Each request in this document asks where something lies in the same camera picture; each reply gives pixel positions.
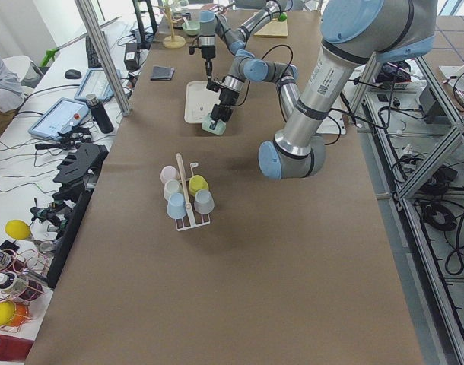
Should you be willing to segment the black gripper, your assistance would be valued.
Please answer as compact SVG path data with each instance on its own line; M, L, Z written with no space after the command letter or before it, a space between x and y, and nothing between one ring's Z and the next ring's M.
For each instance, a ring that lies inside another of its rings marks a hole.
M223 131L223 122L228 122L232 115L232 107L235 106L240 93L227 87L220 92L219 104L215 104L211 111L211 130Z
M205 73L207 76L207 82L212 82L213 75L213 63L212 59L216 57L215 46L200 46L201 57L205 59Z

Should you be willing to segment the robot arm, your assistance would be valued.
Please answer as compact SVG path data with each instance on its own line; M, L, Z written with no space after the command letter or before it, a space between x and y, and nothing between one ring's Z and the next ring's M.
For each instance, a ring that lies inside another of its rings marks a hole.
M371 56L396 62L422 56L434 44L435 1L330 1L322 16L321 50L307 86L298 89L297 68L267 62L246 51L249 38L286 11L285 1L263 1L262 9L239 28L212 11L200 13L199 47L214 46L220 37L234 55L223 81L208 81L220 103L204 118L202 129L222 135L243 84L272 82L287 117L285 127L259 148L259 166L269 179L304 178L321 169L324 140L316 131L328 116L352 72Z
M240 49L245 49L250 37L273 19L284 17L288 2L284 0L251 1L249 8L258 11L236 29L230 27L227 18L211 10L200 11L198 45L202 58L205 59L207 82L212 82L212 59L216 57L215 37L218 36L227 46L228 51L235 55Z

